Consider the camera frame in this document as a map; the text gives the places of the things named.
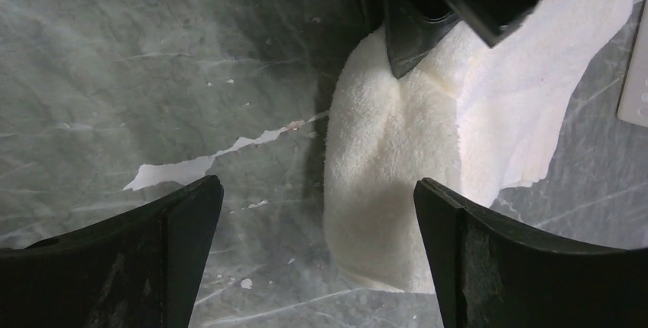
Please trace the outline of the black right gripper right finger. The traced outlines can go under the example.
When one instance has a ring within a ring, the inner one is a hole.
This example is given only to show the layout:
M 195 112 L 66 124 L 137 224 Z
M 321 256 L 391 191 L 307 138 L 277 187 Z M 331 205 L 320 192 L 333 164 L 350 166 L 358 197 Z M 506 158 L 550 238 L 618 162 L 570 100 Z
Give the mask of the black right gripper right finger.
M 645 327 L 647 251 L 568 239 L 430 178 L 413 200 L 446 327 Z

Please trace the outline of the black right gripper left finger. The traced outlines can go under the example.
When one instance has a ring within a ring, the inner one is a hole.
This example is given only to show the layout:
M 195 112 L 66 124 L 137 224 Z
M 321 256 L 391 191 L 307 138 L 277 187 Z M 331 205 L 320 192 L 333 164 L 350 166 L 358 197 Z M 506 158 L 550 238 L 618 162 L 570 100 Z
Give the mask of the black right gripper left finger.
M 222 209 L 210 175 L 154 202 L 1 251 L 3 327 L 186 327 Z

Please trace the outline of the white towel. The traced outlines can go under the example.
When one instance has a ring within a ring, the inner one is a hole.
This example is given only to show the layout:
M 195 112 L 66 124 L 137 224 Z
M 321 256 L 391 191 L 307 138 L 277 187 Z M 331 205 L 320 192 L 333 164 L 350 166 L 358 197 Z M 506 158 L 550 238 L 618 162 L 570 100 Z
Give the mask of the white towel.
M 337 269 L 370 289 L 433 293 L 416 183 L 488 207 L 544 179 L 576 86 L 633 3 L 542 0 L 492 48 L 459 23 L 399 79 L 384 28 L 364 38 L 329 110 L 323 228 Z

